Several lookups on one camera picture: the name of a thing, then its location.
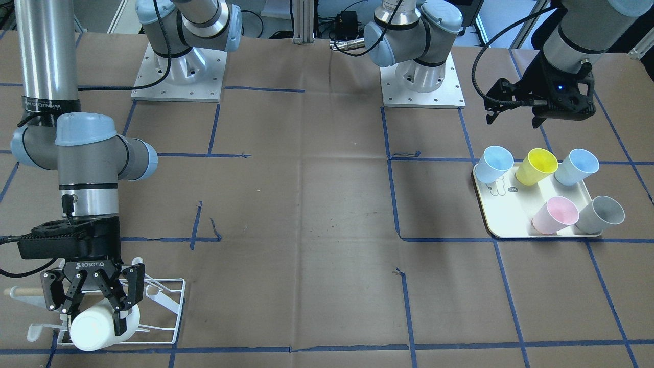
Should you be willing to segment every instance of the white tray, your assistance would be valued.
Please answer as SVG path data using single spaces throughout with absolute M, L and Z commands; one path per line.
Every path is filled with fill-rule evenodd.
M 515 178 L 520 164 L 500 176 L 495 183 L 484 184 L 477 180 L 472 170 L 472 180 L 486 222 L 486 227 L 499 238 L 575 238 L 599 236 L 602 233 L 587 234 L 572 225 L 551 235 L 539 233 L 531 223 L 536 212 L 553 196 L 570 199 L 581 211 L 591 202 L 591 196 L 583 180 L 566 186 L 559 183 L 554 175 L 535 185 L 523 185 Z

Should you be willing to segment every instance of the cup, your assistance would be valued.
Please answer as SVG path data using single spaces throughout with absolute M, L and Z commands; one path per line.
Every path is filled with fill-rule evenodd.
M 625 210 L 608 196 L 597 196 L 579 213 L 577 227 L 587 234 L 596 234 L 625 220 Z
M 475 166 L 477 180 L 484 184 L 494 183 L 513 167 L 513 155 L 504 147 L 492 145 L 484 150 L 479 164 Z
M 600 169 L 600 162 L 594 154 L 577 148 L 559 165 L 554 177 L 563 185 L 575 185 Z
M 515 178 L 524 185 L 534 185 L 557 171 L 559 162 L 547 149 L 534 148 L 515 171 Z
M 80 350 L 91 352 L 129 339 L 136 332 L 141 320 L 139 306 L 133 306 L 130 312 L 126 317 L 127 331 L 116 336 L 111 303 L 103 299 L 94 304 L 73 320 L 70 330 L 73 344 Z
M 541 234 L 549 235 L 574 225 L 579 219 L 579 210 L 566 197 L 554 196 L 536 212 L 532 225 Z

